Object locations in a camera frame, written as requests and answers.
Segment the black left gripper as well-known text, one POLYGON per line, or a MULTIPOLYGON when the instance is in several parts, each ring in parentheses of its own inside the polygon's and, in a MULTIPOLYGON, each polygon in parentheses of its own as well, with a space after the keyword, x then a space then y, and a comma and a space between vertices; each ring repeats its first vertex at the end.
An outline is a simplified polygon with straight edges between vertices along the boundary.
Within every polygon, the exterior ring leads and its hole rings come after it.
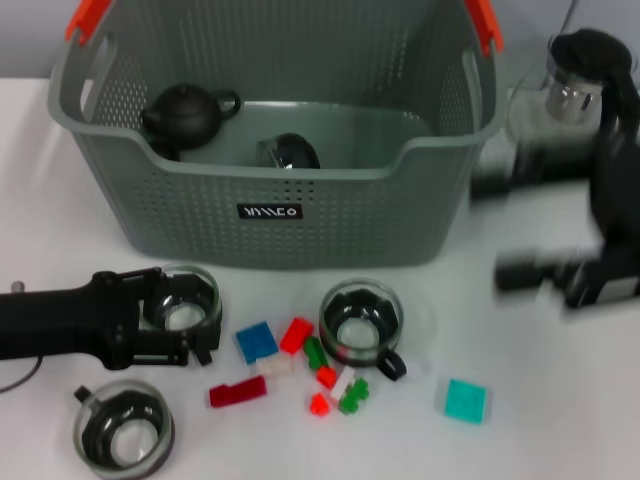
POLYGON ((219 323, 139 330, 139 302, 149 303, 164 278, 160 267, 98 272, 78 288, 3 294, 1 358, 81 353, 108 370, 124 370, 134 363, 137 339, 138 365, 187 366, 190 355, 210 365, 219 347, 219 323))

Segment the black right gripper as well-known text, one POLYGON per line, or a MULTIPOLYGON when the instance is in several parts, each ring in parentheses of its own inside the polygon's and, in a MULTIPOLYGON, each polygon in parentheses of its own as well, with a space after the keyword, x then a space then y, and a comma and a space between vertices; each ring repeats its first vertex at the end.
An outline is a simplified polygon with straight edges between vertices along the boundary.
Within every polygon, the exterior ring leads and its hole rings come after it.
POLYGON ((499 291, 531 290, 550 282, 564 289, 568 308, 639 298, 639 146, 519 149, 510 166, 478 170, 472 199, 488 200, 537 185, 581 181, 590 176, 591 213, 603 238, 599 255, 581 251, 519 251, 496 259, 499 291))

